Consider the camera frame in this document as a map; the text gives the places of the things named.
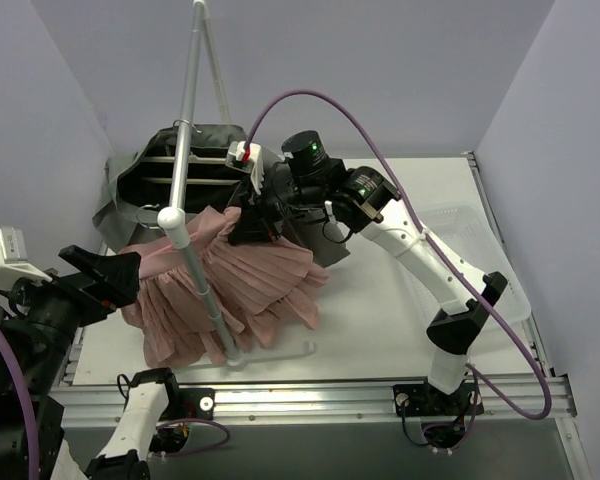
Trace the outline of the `pink pleated skirt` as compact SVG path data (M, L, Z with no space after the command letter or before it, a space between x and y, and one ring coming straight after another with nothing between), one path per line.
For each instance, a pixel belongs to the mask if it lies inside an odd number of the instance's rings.
M231 245L228 235L239 215L237 207L223 212L207 207L186 225L236 345L245 352L255 343L270 347L288 321L317 328L315 298L329 280L327 270L315 263L310 250L284 238ZM139 245L125 250L138 253ZM147 366L179 368L202 357L224 364L226 349L183 262L161 269L147 265L141 256L139 276L138 297L123 308L122 316L142 331Z

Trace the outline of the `pink plastic hanger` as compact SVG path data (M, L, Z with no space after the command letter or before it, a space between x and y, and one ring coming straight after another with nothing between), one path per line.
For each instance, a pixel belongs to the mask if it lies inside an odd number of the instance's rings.
M166 237L141 244L137 251L142 256L144 263L155 268L170 269L182 262L181 253Z

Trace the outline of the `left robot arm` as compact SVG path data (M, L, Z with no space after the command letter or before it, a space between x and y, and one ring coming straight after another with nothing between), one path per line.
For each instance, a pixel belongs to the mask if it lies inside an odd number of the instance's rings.
M147 479L157 423L182 405L170 369L134 375L113 436L86 470L71 457L64 408L50 396L77 330L136 300L141 257L77 246L59 255L76 273L23 269L0 284L14 313L0 323L0 479Z

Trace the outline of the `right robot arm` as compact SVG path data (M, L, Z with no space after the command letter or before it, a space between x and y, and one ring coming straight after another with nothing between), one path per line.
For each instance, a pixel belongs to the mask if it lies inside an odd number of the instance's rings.
M282 153L234 141L228 167L249 176L243 210L265 224L318 214L323 225L341 223L376 244L438 302L426 328L435 347L424 400L435 412L460 400L469 352L508 286L505 275L486 273L457 254L409 206L388 170L349 168L330 156L315 130L288 138Z

